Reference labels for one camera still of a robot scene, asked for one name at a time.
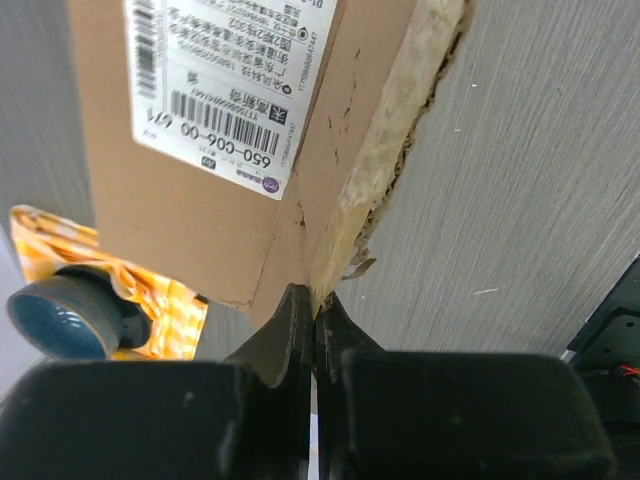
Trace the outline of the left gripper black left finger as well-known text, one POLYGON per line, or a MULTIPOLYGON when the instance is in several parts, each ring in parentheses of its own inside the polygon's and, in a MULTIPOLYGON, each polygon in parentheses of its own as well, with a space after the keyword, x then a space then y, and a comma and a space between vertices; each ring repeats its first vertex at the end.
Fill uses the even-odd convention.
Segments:
POLYGON ((5 479, 304 479, 307 287, 221 361, 51 362, 1 413, 5 479))

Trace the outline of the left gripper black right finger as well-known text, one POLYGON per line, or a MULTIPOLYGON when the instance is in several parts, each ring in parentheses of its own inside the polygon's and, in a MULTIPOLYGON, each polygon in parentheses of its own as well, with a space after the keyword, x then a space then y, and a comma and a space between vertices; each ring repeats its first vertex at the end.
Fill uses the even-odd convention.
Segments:
POLYGON ((563 361, 387 351, 331 297, 315 322, 323 479, 610 479, 596 407, 563 361))

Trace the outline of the brown cardboard express box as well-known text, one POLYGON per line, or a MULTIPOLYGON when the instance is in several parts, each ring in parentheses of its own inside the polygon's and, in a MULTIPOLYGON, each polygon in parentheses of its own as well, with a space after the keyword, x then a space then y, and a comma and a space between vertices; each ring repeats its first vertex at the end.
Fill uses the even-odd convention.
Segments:
POLYGON ((265 323, 367 244, 470 1, 71 1, 101 247, 265 323))

